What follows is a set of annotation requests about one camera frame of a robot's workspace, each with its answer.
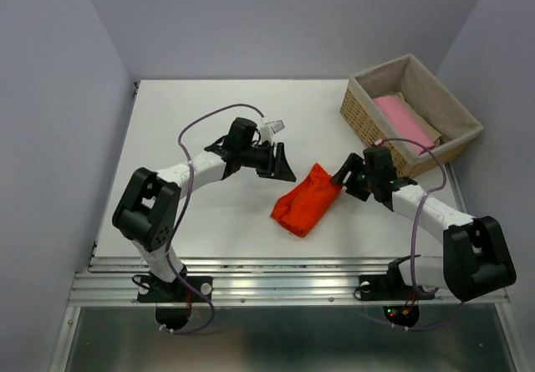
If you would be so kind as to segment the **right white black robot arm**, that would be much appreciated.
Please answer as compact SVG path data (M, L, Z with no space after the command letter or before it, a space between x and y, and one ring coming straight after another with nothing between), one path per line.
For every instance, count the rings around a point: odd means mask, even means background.
M433 299L441 288L462 302L471 301L517 281L517 273L500 223L473 217L439 201L409 177L398 176L390 151L371 146L352 153L332 177L346 193L374 198L393 213L423 228L442 246L439 257L411 252L390 262L383 274L359 276L354 295L362 301Z

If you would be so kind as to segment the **wicker basket with liner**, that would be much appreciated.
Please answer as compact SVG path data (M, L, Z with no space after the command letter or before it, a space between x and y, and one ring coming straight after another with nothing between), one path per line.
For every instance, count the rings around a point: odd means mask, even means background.
M366 146L385 138L397 171L411 178L457 156L482 124L414 55L407 54L349 78L340 113Z

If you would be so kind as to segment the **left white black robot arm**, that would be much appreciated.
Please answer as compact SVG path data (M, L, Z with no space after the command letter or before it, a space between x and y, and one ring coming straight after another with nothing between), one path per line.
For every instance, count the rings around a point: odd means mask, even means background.
M237 117L227 134L200 154L187 155L185 162L166 169L141 167L132 174L112 224L137 248L166 299L176 300L186 290L186 267L171 245L185 216L178 210L179 202L187 206L195 190L223 181L243 167L255 170L260 178L295 182L284 143L273 142L283 129L281 120L263 118L257 124Z

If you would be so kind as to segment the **orange t shirt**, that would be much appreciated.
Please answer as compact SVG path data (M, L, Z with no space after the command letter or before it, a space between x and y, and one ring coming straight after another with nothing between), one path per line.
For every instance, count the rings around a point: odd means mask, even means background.
M271 218L297 237L306 237L338 199L342 186L319 164L288 194L280 197Z

